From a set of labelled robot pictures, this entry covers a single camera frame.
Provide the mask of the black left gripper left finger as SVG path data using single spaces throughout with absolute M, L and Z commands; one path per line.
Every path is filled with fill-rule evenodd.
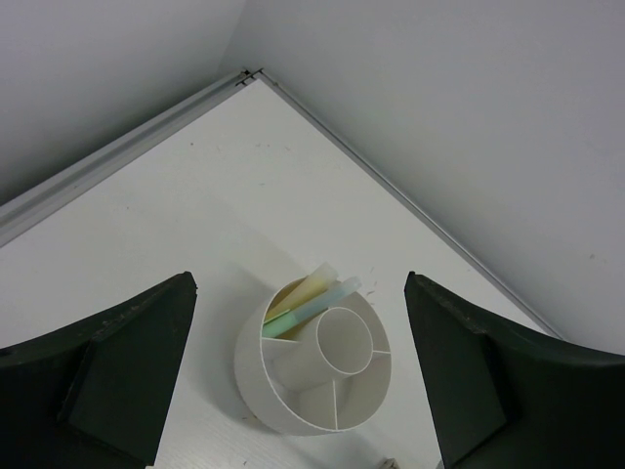
M 153 465 L 196 300 L 183 272 L 2 349 L 2 467 Z

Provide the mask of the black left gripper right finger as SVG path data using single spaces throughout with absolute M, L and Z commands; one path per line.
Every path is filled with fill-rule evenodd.
M 410 274 L 404 297 L 445 468 L 620 468 L 624 359 Z

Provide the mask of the white rectangular eraser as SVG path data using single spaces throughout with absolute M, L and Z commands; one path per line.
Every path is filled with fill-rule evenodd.
M 387 458 L 378 466 L 378 469 L 400 469 L 400 466 L 395 458 Z

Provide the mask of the green highlighter clear cap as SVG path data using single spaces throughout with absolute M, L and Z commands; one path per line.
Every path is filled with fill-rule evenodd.
M 274 319 L 266 321 L 262 327 L 262 336 L 276 338 L 355 293 L 360 287 L 361 281 L 358 277 L 350 277 L 337 283 L 302 305 L 285 310 Z

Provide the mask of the yellow highlighter pen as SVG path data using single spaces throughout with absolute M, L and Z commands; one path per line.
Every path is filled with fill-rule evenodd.
M 325 292 L 337 278 L 338 272 L 332 266 L 328 263 L 321 264 L 268 309 L 265 323 Z

